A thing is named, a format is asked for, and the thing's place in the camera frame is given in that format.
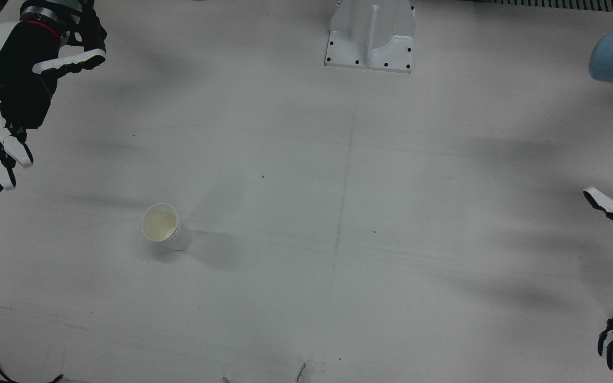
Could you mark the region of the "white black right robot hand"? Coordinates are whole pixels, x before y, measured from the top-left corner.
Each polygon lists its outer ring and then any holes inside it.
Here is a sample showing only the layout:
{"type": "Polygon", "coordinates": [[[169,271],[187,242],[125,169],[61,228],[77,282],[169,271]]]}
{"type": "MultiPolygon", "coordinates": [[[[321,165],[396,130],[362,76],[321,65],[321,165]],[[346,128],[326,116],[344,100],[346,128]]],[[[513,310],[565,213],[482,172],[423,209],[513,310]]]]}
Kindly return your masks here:
{"type": "Polygon", "coordinates": [[[28,131],[42,126],[59,78],[105,62],[107,32],[93,1],[24,1],[0,24],[0,193],[34,156],[28,131]]]}

